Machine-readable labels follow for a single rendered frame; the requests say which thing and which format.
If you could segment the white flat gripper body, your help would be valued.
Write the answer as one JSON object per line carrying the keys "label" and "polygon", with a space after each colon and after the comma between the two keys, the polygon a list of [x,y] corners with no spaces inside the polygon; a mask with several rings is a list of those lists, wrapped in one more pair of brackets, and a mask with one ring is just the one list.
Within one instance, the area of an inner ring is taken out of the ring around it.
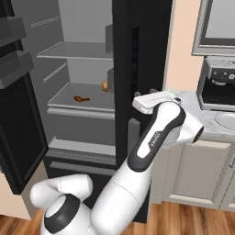
{"label": "white flat gripper body", "polygon": [[145,115],[151,115],[153,112],[153,109],[158,104],[160,104],[161,102],[165,102],[165,101],[175,102],[175,98],[176,96],[170,91],[156,92],[156,93],[151,93],[147,95],[136,96],[132,101],[132,105],[140,113],[145,114]]}

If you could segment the grey wall cupboard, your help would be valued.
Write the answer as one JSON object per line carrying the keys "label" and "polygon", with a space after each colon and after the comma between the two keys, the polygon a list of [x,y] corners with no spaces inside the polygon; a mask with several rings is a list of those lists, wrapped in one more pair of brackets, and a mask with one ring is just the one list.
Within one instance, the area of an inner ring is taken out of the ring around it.
{"label": "grey wall cupboard", "polygon": [[201,0],[192,54],[235,57],[235,0]]}

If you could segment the beige cupboard door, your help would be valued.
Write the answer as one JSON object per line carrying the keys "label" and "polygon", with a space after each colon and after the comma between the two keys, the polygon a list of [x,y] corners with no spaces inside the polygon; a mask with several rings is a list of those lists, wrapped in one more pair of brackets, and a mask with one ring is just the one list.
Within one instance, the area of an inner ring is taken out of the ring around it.
{"label": "beige cupboard door", "polygon": [[219,208],[221,210],[235,212],[235,170]]}
{"label": "beige cupboard door", "polygon": [[233,150],[231,143],[207,140],[172,147],[162,200],[219,208],[229,182],[226,171]]}

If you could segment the grey fridge door bin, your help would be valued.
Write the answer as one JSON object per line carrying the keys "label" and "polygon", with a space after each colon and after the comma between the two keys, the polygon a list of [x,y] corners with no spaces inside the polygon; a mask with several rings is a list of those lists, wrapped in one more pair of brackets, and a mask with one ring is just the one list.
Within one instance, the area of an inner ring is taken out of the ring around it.
{"label": "grey fridge door bin", "polygon": [[0,18],[0,47],[27,36],[21,17]]}
{"label": "grey fridge door bin", "polygon": [[29,52],[17,50],[0,59],[0,89],[5,89],[34,68]]}

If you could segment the black open fridge door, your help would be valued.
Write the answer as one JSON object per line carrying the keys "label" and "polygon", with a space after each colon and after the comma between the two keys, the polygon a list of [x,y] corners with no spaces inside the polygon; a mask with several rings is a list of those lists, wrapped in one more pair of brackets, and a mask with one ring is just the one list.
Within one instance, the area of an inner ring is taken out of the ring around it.
{"label": "black open fridge door", "polygon": [[[0,18],[17,17],[11,0],[0,0]],[[0,59],[23,49],[21,40],[0,47]],[[19,195],[48,151],[30,74],[0,89],[0,167]]]}

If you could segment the white plate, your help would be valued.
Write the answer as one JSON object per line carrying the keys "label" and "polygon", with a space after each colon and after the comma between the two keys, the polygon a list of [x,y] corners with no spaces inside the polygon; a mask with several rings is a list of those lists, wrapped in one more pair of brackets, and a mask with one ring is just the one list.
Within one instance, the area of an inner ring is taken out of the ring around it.
{"label": "white plate", "polygon": [[216,122],[223,128],[235,130],[235,114],[224,113],[215,116]]}

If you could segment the silver coffee machine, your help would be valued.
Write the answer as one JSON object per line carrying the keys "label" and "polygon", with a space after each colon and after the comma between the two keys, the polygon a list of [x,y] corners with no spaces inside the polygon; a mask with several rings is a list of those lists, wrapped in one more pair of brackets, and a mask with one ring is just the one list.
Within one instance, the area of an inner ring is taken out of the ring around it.
{"label": "silver coffee machine", "polygon": [[235,112],[235,57],[204,57],[196,97],[203,110]]}

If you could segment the brown chicken drumstick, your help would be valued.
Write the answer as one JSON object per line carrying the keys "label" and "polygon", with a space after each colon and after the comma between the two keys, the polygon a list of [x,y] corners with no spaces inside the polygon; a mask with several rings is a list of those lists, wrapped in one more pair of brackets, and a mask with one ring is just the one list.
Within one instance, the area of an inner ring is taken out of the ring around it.
{"label": "brown chicken drumstick", "polygon": [[75,95],[74,97],[74,100],[77,101],[77,102],[85,102],[85,101],[90,101],[90,98],[88,97],[81,97],[79,95]]}

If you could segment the grey fridge shelf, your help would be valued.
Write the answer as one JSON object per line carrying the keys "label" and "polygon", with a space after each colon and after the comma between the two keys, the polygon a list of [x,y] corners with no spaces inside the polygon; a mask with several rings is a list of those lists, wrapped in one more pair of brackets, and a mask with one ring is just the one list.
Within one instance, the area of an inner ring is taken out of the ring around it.
{"label": "grey fridge shelf", "polygon": [[106,52],[105,43],[61,41],[40,52],[38,58],[112,61],[113,54]]}
{"label": "grey fridge shelf", "polygon": [[[73,98],[75,95],[88,97],[90,101],[77,102]],[[49,101],[48,106],[99,112],[115,112],[114,95],[103,91],[98,84],[68,83]]]}

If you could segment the grey fridge drawer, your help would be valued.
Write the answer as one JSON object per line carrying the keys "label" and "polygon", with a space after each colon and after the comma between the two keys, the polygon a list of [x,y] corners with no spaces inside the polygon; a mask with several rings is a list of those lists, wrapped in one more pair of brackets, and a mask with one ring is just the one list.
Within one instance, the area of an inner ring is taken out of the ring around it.
{"label": "grey fridge drawer", "polygon": [[71,140],[59,140],[54,137],[47,152],[48,156],[81,162],[116,164],[116,147],[102,144]]}

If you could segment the black fridge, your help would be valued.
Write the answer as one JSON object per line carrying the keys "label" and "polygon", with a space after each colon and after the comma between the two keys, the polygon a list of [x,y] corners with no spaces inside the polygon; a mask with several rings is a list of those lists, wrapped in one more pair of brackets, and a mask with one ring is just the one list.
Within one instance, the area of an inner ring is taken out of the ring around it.
{"label": "black fridge", "polygon": [[[113,25],[112,0],[12,0],[12,4],[27,31],[23,45],[34,60],[30,78],[48,147],[54,137],[116,147],[116,111],[48,106],[68,83],[102,88],[107,71],[114,69],[114,53],[112,61],[38,58],[40,52],[61,41],[106,44],[106,26]],[[129,121],[128,153],[143,131],[138,120]],[[94,191],[85,201],[89,207],[120,166],[51,157],[47,152],[42,161],[49,177],[88,173],[94,183]]]}

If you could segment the grey inner fridge bin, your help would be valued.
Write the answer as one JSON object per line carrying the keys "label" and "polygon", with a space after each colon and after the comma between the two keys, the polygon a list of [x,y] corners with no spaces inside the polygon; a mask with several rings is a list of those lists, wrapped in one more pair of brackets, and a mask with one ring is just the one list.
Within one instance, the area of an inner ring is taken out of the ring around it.
{"label": "grey inner fridge bin", "polygon": [[108,91],[114,93],[114,69],[107,71]]}
{"label": "grey inner fridge bin", "polygon": [[106,52],[113,52],[113,25],[106,26]]}

